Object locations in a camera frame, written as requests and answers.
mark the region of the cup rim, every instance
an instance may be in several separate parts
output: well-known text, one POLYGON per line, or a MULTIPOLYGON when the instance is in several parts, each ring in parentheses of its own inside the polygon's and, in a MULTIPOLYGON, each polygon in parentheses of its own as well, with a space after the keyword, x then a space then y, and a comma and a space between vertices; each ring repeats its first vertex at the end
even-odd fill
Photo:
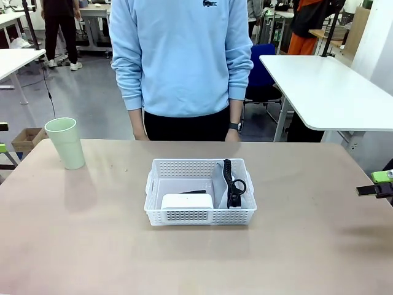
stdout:
POLYGON ((61 118, 56 118, 56 119, 53 119, 53 120, 50 120, 49 122, 47 122, 47 123, 45 124, 45 126, 44 126, 44 129, 45 129, 45 131, 47 131, 47 132, 57 133, 57 132, 64 132, 64 131, 70 130, 70 129, 74 128, 75 125, 76 125, 76 120, 75 120, 74 118, 70 118, 70 117, 61 117, 61 118), (70 119, 70 120, 74 121, 74 123, 73 123, 73 125, 72 125, 71 127, 68 127, 67 129, 57 130, 57 131, 48 130, 47 125, 48 125, 49 123, 52 123, 52 122, 54 122, 54 121, 58 121, 58 120, 61 120, 61 119, 70 119))

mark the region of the white sneaker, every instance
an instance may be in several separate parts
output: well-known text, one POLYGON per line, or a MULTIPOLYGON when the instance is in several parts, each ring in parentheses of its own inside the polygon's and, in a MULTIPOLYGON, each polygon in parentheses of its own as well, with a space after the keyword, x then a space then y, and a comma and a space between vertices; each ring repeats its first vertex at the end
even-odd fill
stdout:
POLYGON ((83 67, 82 64, 79 61, 77 61, 77 63, 71 63, 69 66, 69 69, 71 71, 77 71, 78 69, 80 69, 82 67, 83 67))
POLYGON ((48 67, 49 68, 54 68, 55 67, 55 60, 49 60, 48 61, 48 67))

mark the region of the plastic storage basket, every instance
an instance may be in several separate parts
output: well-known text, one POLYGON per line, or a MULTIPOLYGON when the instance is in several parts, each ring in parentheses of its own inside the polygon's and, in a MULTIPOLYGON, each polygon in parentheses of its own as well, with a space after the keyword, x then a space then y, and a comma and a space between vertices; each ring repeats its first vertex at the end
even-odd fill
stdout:
POLYGON ((206 190, 214 197, 212 172, 223 159, 155 159, 147 177, 145 211, 152 226, 179 225, 247 225, 257 204, 250 174, 243 159, 231 159, 235 178, 247 185, 241 209, 161 210, 166 194, 206 190))

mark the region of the plastic cup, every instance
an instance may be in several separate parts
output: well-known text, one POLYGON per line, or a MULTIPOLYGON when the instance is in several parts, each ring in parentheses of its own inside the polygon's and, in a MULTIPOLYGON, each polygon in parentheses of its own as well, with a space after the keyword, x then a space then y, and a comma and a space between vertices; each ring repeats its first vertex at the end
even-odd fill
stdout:
POLYGON ((66 169, 75 170, 85 165, 84 152, 80 144, 75 119, 51 120, 45 124, 45 131, 52 140, 66 169))

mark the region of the wristwatch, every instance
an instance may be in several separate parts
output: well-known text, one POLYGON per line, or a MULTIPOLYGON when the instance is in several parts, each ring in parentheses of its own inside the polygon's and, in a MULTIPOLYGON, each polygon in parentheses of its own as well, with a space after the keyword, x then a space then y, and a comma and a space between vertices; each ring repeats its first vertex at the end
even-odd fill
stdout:
POLYGON ((235 129, 236 131, 240 131, 240 126, 241 124, 236 124, 236 123, 229 123, 229 129, 235 129))

